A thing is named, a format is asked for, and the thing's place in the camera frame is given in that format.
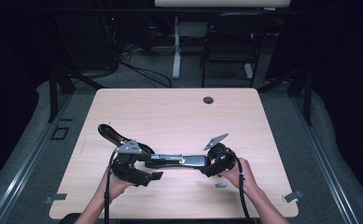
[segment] silver metal part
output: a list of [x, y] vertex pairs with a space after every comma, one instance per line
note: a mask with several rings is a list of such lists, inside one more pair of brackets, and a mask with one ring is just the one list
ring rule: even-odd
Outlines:
[[227, 187], [227, 183], [225, 182], [216, 183], [216, 189], [223, 189], [225, 187]]
[[116, 151], [118, 153], [124, 154], [143, 154], [144, 151], [138, 146], [138, 143], [135, 140], [131, 140], [121, 147], [117, 147]]
[[189, 167], [204, 167], [208, 165], [206, 164], [206, 157], [203, 155], [185, 156], [183, 164]]
[[210, 142], [207, 144], [207, 146], [204, 148], [204, 150], [210, 149], [214, 147], [216, 144], [218, 144], [220, 141], [222, 141], [224, 138], [228, 136], [227, 133], [224, 133], [218, 137], [212, 138]]
[[165, 154], [153, 154], [151, 155], [152, 160], [162, 160], [162, 161], [179, 161], [181, 164], [184, 163], [184, 157], [182, 154], [178, 155], [165, 155]]

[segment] wrist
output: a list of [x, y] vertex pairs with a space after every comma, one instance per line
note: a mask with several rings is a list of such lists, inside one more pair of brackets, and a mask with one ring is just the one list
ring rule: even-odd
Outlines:
[[254, 197], [254, 195], [260, 194], [262, 189], [257, 185], [257, 183], [249, 182], [249, 183], [244, 183], [243, 191], [248, 198], [251, 198]]

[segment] wooden table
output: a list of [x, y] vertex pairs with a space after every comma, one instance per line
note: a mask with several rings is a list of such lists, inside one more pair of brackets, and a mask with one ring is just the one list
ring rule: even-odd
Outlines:
[[[204, 97], [212, 97], [210, 105]], [[254, 89], [118, 89], [99, 90], [92, 102], [55, 201], [52, 218], [82, 212], [104, 174], [115, 146], [97, 131], [109, 124], [125, 137], [152, 147], [156, 153], [206, 155], [213, 137], [251, 163], [260, 187], [286, 217], [298, 213], [271, 128]], [[142, 162], [136, 167], [150, 173]], [[168, 169], [147, 187], [130, 187], [110, 205], [110, 217], [142, 219], [242, 218], [238, 189], [224, 177], [206, 177], [198, 170]], [[227, 187], [216, 189], [225, 182]], [[247, 200], [251, 217], [258, 217]]]

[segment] chair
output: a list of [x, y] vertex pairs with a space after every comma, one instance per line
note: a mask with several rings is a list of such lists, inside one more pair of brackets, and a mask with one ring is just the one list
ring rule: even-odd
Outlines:
[[253, 87], [263, 40], [272, 28], [272, 20], [260, 14], [222, 13], [212, 18], [206, 27], [201, 59], [202, 87], [206, 79], [206, 62], [252, 63]]

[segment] black cable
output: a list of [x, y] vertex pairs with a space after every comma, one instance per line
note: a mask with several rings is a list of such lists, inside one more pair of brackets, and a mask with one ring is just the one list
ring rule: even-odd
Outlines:
[[109, 224], [109, 179], [112, 174], [111, 173], [112, 160], [114, 160], [116, 152], [117, 151], [114, 149], [109, 159], [108, 168], [107, 168], [107, 180], [105, 184], [105, 224]]
[[125, 60], [126, 62], [129, 62], [132, 59], [132, 52], [136, 49], [138, 49], [138, 46], [134, 43], [128, 42], [127, 44], [125, 44], [125, 46], [123, 47], [123, 51], [121, 53], [122, 59]]
[[[123, 64], [125, 65], [127, 68], [129, 69], [132, 69], [134, 72], [140, 74], [141, 76], [145, 77], [149, 83], [151, 83], [151, 85], [153, 87], [156, 88], [156, 86], [151, 82], [156, 82], [164, 87], [167, 87], [167, 88], [172, 88], [174, 87], [173, 83], [172, 83], [172, 80], [170, 80], [170, 78], [168, 78], [166, 75], [164, 74], [161, 74], [161, 73], [158, 73], [158, 72], [154, 72], [154, 71], [151, 71], [151, 70], [148, 70], [148, 69], [145, 69], [145, 68], [139, 68], [139, 67], [135, 67], [131, 64], [128, 64], [128, 63], [125, 63], [125, 62], [120, 62], [120, 64]], [[167, 82], [163, 81], [163, 80], [160, 80], [159, 78], [157, 77], [154, 77], [154, 75], [158, 75], [164, 79], [166, 79]]]
[[105, 71], [103, 71], [103, 73], [99, 73], [99, 74], [94, 74], [94, 75], [86, 75], [86, 74], [82, 74], [82, 72], [79, 72], [80, 74], [82, 74], [84, 77], [88, 77], [89, 79], [96, 79], [99, 77], [108, 77], [109, 75], [113, 74], [115, 72], [115, 69], [113, 68], [108, 68]]
[[245, 219], [247, 220], [247, 222], [249, 224], [253, 224], [253, 222], [251, 221], [251, 217], [248, 214], [247, 205], [245, 204], [245, 198], [244, 198], [244, 173], [243, 173], [242, 163], [240, 162], [239, 158], [237, 158], [236, 154], [233, 154], [233, 153], [230, 153], [230, 152], [218, 152], [217, 154], [218, 155], [223, 155], [223, 154], [231, 155], [237, 161], [237, 166], [239, 168], [239, 196], [240, 196], [240, 201], [242, 203], [242, 208], [243, 208]]

